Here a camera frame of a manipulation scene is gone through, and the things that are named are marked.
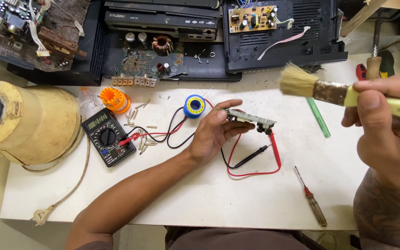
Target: black test lead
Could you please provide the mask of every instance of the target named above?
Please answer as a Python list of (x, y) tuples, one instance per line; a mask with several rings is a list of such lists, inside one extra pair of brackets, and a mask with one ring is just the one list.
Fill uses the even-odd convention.
[(326, 227), (328, 226), (327, 223), (327, 219), (325, 219), (324, 214), (322, 213), (322, 210), (319, 207), (319, 204), (317, 203), (316, 199), (314, 199), (314, 194), (310, 192), (310, 190), (307, 188), (307, 186), (305, 186), (305, 182), (303, 182), (302, 176), (299, 173), (299, 170), (297, 169), (296, 166), (294, 166), (296, 168), (297, 174), (300, 177), (300, 180), (302, 181), (304, 190), (305, 190), (305, 197), (308, 200), (308, 203), (311, 206), (311, 209), (317, 219), (317, 222), (320, 224), (321, 227)]
[(270, 145), (265, 145), (261, 148), (259, 148), (259, 150), (255, 151), (253, 154), (251, 154), (250, 156), (246, 157), (244, 160), (242, 160), (241, 162), (239, 162), (237, 165), (235, 165), (233, 167), (233, 169), (239, 168), (241, 167), (243, 164), (249, 162), (249, 160), (253, 159), (254, 157), (256, 157), (258, 154), (260, 154), (261, 152), (265, 151), (269, 146), (272, 145), (272, 142)]

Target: yellow circuit board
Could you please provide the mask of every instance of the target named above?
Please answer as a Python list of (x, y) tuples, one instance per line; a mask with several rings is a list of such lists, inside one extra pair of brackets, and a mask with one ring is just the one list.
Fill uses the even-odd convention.
[(229, 9), (229, 32), (249, 32), (276, 29), (276, 6)]

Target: paintbrush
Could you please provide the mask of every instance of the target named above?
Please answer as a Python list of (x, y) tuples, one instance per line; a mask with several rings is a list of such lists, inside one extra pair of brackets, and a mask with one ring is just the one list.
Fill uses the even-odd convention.
[[(287, 64), (282, 71), (281, 91), (285, 95), (313, 97), (344, 107), (356, 107), (356, 92), (351, 85), (320, 80), (294, 64)], [(387, 98), (392, 114), (400, 117), (400, 99)]]

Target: white table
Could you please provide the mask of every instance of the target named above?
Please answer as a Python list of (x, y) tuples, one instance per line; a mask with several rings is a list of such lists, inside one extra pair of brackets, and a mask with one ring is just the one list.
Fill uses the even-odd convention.
[[(357, 81), (355, 68), (365, 63), (369, 54), (350, 56), (348, 61), (323, 65), (319, 75), (341, 83)], [(191, 94), (203, 95), (213, 104), (240, 98), (240, 107), (247, 113), (278, 121), (275, 139), (282, 161), (280, 172), (243, 179), (231, 178), (220, 153), (206, 167), (189, 175), (135, 218), (134, 224), (186, 225), (275, 229), (320, 229), (304, 197), (302, 177), (319, 202), (328, 221), (328, 230), (356, 230), (353, 219), (353, 198), (367, 170), (356, 153), (362, 128), (343, 128), (340, 123), (343, 107), (316, 101), (331, 132), (323, 136), (305, 98), (283, 96), (279, 90), (279, 70), (246, 73), (239, 83), (163, 82), (157, 88), (120, 88), (131, 97), (131, 107), (151, 102), (140, 109), (136, 124), (156, 125), (155, 132), (167, 131), (175, 110)], [(65, 88), (74, 94), (79, 87)], [(102, 88), (89, 90), (97, 94)], [(121, 124), (125, 116), (117, 116)], [(178, 113), (175, 122), (183, 118)], [(171, 144), (184, 141), (197, 127), (199, 120), (188, 120), (171, 136)], [(235, 142), (224, 146), (229, 156)], [(251, 131), (242, 136), (232, 164), (270, 143), (268, 136)], [(141, 156), (134, 153), (114, 168), (107, 168), (95, 148), (87, 173), (78, 190), (59, 205), (49, 221), (72, 222), (76, 215), (103, 191), (122, 179), (157, 165), (176, 155), (164, 143), (149, 147)], [(86, 156), (86, 137), (61, 164), (45, 173), (29, 173), (16, 164), (10, 165), (0, 218), (28, 220), (37, 209), (45, 209), (64, 197), (78, 182)], [(271, 148), (257, 156), (235, 173), (277, 169)]]

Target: orange bit holder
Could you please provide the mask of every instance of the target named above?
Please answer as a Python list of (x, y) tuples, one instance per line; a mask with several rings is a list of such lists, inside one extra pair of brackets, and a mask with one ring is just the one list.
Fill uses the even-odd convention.
[(101, 91), (100, 99), (114, 113), (126, 112), (131, 106), (129, 97), (118, 89), (108, 87)]

